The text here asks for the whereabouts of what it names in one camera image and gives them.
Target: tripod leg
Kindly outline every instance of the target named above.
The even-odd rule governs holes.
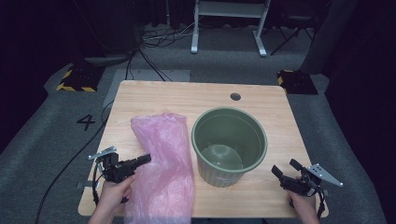
[[[274,51],[272,51],[271,55],[274,55],[275,52],[277,52],[280,48],[282,48],[286,43],[289,42],[289,40],[291,40],[295,35],[297,35],[302,29],[298,28],[296,32],[294,32],[294,34],[292,34],[291,36],[289,36],[289,38],[287,38],[285,41],[283,41],[283,43],[277,47],[276,49],[274,49]]]

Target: green bucket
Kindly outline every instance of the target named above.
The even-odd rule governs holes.
[[[191,134],[198,171],[215,187],[229,187],[256,168],[267,151],[267,137],[260,123],[247,112],[218,107],[195,121]]]

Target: metal stand leg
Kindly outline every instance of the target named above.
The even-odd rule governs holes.
[[[264,10],[262,12],[262,17],[260,18],[259,30],[253,31],[254,39],[256,40],[257,48],[259,49],[259,53],[262,57],[267,56],[267,52],[265,51],[264,45],[262,44],[262,27],[264,26],[265,18],[267,17],[268,8],[270,6],[271,0],[266,0],[264,4]]]
[[[194,32],[192,34],[192,43],[191,43],[191,53],[198,52],[198,34],[199,34],[199,0],[195,0],[195,10],[194,10]]]

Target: black equipment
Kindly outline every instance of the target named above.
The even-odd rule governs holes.
[[[138,157],[133,160],[119,161],[119,154],[117,154],[115,151],[117,151],[115,147],[109,147],[99,153],[96,153],[95,155],[88,157],[89,160],[96,159],[96,166],[93,170],[92,180],[92,194],[93,200],[96,204],[99,203],[99,197],[96,192],[96,186],[98,182],[96,179],[97,169],[99,169],[106,181],[120,183],[126,177],[134,175],[134,171],[137,169],[137,167],[151,161],[150,154]],[[121,201],[121,203],[126,202],[128,202],[128,199],[126,198],[123,198]]]
[[[344,184],[335,179],[325,169],[323,169],[318,163],[312,166],[303,167],[295,159],[291,159],[290,165],[297,171],[301,172],[301,178],[291,178],[283,175],[283,173],[274,165],[272,173],[279,179],[280,187],[298,193],[300,195],[310,197],[317,193],[320,198],[320,206],[318,209],[318,218],[321,213],[325,210],[324,208],[324,196],[325,192],[320,187],[321,180],[325,180],[338,187],[343,187]]]

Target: wooden table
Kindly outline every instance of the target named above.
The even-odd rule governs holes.
[[[232,93],[241,96],[239,101]],[[278,86],[208,84],[187,82],[122,81],[112,107],[98,151],[115,146],[120,161],[144,154],[131,129],[135,116],[172,112],[187,118],[191,128],[197,118],[214,107],[233,106],[255,117],[268,138],[263,162],[244,174],[228,188],[208,185],[199,175],[196,154],[190,146],[195,196],[193,217],[296,217],[287,201],[287,193],[272,174],[275,164],[287,176],[297,176],[290,159],[311,165],[303,139],[291,112],[288,99]],[[78,211],[90,216],[95,208],[92,189],[85,188]]]

